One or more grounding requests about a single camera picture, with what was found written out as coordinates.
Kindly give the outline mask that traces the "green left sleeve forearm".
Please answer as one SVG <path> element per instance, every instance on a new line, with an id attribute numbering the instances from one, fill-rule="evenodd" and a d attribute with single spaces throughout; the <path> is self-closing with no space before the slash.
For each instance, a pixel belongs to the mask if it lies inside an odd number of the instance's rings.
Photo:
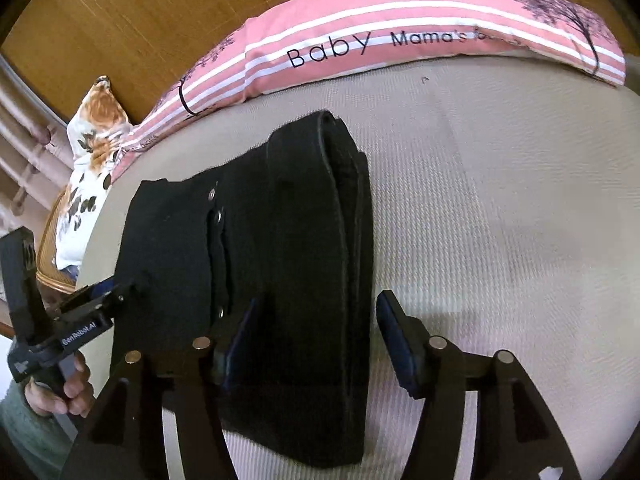
<path id="1" fill-rule="evenodd" d="M 37 414 L 27 402 L 25 384 L 11 382 L 1 401 L 1 429 L 38 479 L 58 479 L 72 439 L 54 415 Z"/>

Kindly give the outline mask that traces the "left hand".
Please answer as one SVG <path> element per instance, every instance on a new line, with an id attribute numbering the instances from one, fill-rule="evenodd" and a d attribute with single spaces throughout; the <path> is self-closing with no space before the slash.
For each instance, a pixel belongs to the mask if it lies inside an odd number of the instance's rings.
<path id="1" fill-rule="evenodd" d="M 25 386 L 24 396 L 30 408 L 38 416 L 72 414 L 86 418 L 96 400 L 89 377 L 90 368 L 86 364 L 84 355 L 76 352 L 74 372 L 66 379 L 63 386 L 64 396 L 57 396 L 50 389 L 38 385 L 34 378 L 30 378 Z"/>

